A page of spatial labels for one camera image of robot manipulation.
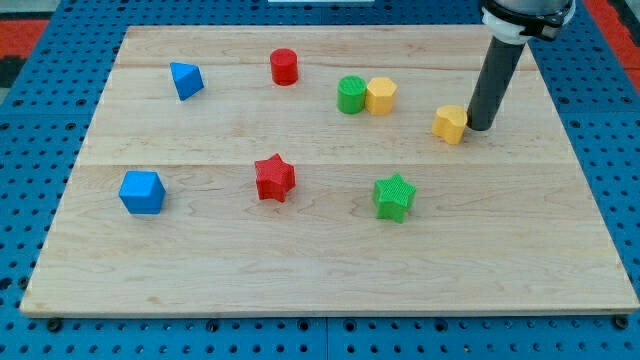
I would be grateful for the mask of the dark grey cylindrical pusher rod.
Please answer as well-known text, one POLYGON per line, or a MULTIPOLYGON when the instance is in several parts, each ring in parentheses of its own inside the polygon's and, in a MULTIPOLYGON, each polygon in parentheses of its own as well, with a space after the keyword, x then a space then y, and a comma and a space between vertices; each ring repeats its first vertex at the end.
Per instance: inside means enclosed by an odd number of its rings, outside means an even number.
POLYGON ((492 127, 523 50, 524 44, 491 39, 467 108, 470 129, 487 131, 492 127))

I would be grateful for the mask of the robot wrist flange white black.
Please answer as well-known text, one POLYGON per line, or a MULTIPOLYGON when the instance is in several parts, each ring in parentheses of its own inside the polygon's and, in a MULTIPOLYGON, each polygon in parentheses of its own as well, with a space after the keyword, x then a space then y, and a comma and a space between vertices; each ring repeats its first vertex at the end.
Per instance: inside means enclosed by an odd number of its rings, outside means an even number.
POLYGON ((554 41, 576 12, 575 0, 481 0, 482 22, 495 38, 522 45, 531 38, 554 41))

